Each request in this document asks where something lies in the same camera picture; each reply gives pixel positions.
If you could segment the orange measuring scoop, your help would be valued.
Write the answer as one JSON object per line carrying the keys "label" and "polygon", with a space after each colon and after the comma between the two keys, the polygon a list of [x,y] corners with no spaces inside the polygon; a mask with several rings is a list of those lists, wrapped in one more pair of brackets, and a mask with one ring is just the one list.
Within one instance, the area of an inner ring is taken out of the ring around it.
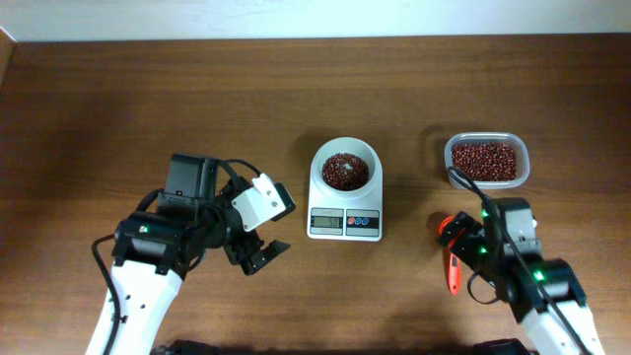
{"label": "orange measuring scoop", "polygon": [[447,286],[452,295],[456,296],[461,287],[461,265],[460,260],[450,252],[447,248],[445,253],[445,276],[447,281]]}

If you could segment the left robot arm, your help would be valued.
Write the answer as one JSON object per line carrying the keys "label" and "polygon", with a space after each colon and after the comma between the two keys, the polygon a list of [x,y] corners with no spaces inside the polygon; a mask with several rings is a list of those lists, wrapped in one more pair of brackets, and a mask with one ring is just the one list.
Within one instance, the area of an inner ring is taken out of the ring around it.
{"label": "left robot arm", "polygon": [[296,208],[286,187],[234,160],[174,154],[165,187],[148,193],[109,235],[113,263],[93,256],[107,286],[90,354],[148,354],[187,273],[207,250],[222,249],[246,276],[288,249],[265,243],[256,227]]}

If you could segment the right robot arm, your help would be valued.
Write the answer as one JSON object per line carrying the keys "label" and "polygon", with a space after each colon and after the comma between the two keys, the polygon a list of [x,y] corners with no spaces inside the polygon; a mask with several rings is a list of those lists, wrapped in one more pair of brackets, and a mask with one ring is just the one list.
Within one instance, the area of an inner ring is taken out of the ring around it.
{"label": "right robot arm", "polygon": [[482,220],[461,211],[439,227],[438,243],[494,289],[538,354],[602,354],[587,295],[563,259],[546,260],[523,198],[482,205]]}

